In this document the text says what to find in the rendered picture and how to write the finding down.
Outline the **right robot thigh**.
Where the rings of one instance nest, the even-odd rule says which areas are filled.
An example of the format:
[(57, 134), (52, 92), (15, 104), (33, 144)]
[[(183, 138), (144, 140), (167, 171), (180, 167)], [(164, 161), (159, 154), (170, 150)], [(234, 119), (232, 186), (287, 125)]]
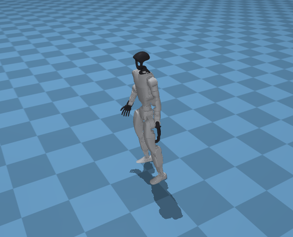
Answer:
[(137, 136), (142, 142), (145, 142), (143, 133), (144, 121), (140, 117), (139, 109), (134, 111), (133, 124)]

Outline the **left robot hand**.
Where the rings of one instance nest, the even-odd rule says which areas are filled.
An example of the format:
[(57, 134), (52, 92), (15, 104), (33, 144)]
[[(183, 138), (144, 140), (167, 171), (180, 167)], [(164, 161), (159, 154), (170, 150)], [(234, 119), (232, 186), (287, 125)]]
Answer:
[(155, 143), (158, 143), (160, 141), (160, 135), (161, 135), (160, 128), (161, 128), (161, 126), (158, 121), (155, 123), (155, 125), (156, 125), (155, 128), (157, 128), (157, 134), (158, 134), (157, 140), (155, 140)]

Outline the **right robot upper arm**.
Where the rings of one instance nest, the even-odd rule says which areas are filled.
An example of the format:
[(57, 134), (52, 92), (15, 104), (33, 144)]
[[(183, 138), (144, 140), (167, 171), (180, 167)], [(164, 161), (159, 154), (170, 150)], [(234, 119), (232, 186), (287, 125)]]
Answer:
[[(138, 70), (138, 69), (136, 69), (136, 70)], [(134, 73), (135, 73), (136, 70), (133, 70), (133, 71), (132, 71), (133, 79), (134, 79)], [(135, 81), (134, 81), (134, 82), (135, 82)], [(132, 86), (132, 88), (133, 88), (133, 90), (134, 90), (135, 92), (137, 92), (137, 91), (136, 91), (136, 86), (135, 86), (135, 84)]]

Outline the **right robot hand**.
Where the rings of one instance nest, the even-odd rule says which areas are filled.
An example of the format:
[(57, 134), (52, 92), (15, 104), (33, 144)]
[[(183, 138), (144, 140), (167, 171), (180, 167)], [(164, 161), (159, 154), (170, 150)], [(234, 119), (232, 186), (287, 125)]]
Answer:
[[(122, 111), (122, 114), (123, 114), (123, 112), (124, 112), (124, 110), (125, 110), (124, 115), (125, 115), (125, 113), (126, 113), (126, 116), (127, 116), (128, 111), (129, 111), (129, 113), (128, 113), (128, 116), (129, 116), (130, 111), (131, 111), (131, 107), (132, 107), (132, 106), (128, 105), (128, 103), (129, 103), (129, 101), (127, 102), (127, 105), (123, 106), (123, 107), (121, 108), (121, 110), (120, 110), (120, 111), (122, 111), (122, 109), (124, 108), (123, 111)], [(127, 112), (126, 112), (126, 111), (127, 111)], [(121, 115), (122, 115), (122, 114), (121, 114)], [(124, 115), (123, 115), (123, 116), (124, 116)]]

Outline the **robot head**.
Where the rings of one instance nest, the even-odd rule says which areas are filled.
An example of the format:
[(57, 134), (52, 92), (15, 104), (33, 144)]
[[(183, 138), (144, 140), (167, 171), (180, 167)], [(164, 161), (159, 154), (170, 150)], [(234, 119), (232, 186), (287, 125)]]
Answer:
[[(137, 69), (141, 70), (141, 71), (139, 71), (140, 75), (146, 74), (147, 72), (150, 73), (150, 71), (147, 69), (147, 67), (143, 65), (144, 61), (150, 59), (150, 56), (148, 53), (141, 51), (141, 52), (136, 53), (133, 56), (133, 58), (135, 59)], [(140, 66), (138, 65), (138, 62), (140, 63)], [(146, 71), (146, 73), (143, 73), (143, 71)]]

